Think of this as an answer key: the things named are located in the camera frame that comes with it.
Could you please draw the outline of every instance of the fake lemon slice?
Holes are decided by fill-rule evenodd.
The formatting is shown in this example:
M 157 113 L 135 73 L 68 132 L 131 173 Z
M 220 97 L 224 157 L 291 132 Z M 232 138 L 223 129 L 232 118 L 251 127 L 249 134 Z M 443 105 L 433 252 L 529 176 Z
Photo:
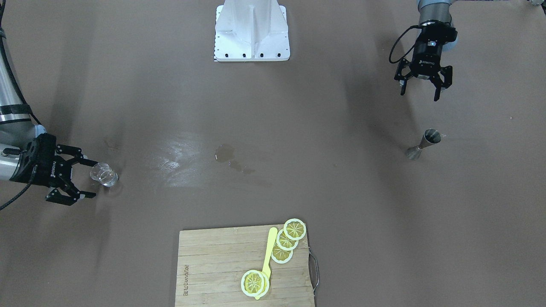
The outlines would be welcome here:
M 241 290 L 246 296 L 256 297 L 264 291 L 266 279 L 260 271 L 247 271 L 241 278 Z
M 260 292 L 257 296 L 255 296 L 254 298 L 256 300 L 260 299 L 262 296 L 266 295 L 267 292 L 269 291 L 269 278 L 267 278 L 267 276 L 265 276 L 264 273 L 262 272 L 259 272 L 261 275 L 262 275 L 262 278 L 263 280 L 265 281 L 265 287 L 264 289 L 262 290 L 262 292 Z
M 277 234 L 277 246 L 283 251 L 291 251 L 298 245 L 297 240 L 290 240 L 284 231 L 279 231 Z
M 290 219 L 284 223 L 284 233 L 290 240 L 300 240 L 305 237 L 307 228 L 305 223 L 298 219 Z
M 280 246 L 275 244 L 275 246 L 273 246 L 273 253 L 271 253 L 271 259 L 278 264 L 283 264 L 292 259 L 292 255 L 294 255 L 293 250 L 285 251 L 282 250 Z

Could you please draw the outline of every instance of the glass cup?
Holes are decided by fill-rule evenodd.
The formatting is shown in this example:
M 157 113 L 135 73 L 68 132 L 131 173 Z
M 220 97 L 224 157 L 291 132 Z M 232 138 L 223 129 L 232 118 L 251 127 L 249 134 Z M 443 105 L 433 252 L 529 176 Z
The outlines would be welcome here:
M 97 163 L 89 175 L 105 187 L 113 186 L 119 179 L 117 173 L 106 163 Z

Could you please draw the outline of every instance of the cocktail jigger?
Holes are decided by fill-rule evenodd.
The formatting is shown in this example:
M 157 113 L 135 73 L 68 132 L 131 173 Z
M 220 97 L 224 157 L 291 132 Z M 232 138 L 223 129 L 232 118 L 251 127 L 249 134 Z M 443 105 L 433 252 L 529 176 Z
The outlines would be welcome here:
M 438 144 L 441 140 L 442 136 L 438 130 L 428 129 L 425 131 L 425 134 L 423 134 L 423 138 L 419 145 L 406 150 L 406 157 L 412 160 L 417 160 L 421 156 L 421 151 L 423 151 L 423 148 Z

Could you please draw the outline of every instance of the gray robot arm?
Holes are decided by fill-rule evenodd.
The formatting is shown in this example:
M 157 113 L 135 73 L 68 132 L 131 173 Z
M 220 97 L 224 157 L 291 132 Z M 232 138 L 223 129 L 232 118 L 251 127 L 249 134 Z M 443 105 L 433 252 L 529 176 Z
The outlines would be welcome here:
M 78 190 L 72 183 L 72 166 L 80 163 L 94 166 L 78 147 L 57 144 L 32 113 L 19 88 L 6 48 L 2 29 L 5 0 L 0 4 L 0 180 L 46 186 L 49 202 L 72 205 L 95 193 Z M 65 160 L 61 155 L 68 155 Z M 9 203 L 0 206 L 0 210 Z

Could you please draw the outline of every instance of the yellow plastic spoon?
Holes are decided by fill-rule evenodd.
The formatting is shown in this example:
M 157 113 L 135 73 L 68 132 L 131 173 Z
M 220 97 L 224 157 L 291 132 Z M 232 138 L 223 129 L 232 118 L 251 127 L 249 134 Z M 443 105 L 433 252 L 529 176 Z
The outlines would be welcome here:
M 265 248 L 265 260 L 264 260 L 264 266 L 262 267 L 262 274 L 267 278 L 267 283 L 269 283 L 269 279 L 271 278 L 271 268 L 269 268 L 269 261 L 271 260 L 271 254 L 273 253 L 273 247 L 275 246 L 275 243 L 277 242 L 277 233 L 278 230 L 276 227 L 269 228 L 269 234 L 268 234 L 268 244 Z M 262 296 L 264 296 L 267 293 L 267 291 L 264 291 L 260 295 L 256 296 L 255 299 L 258 300 Z

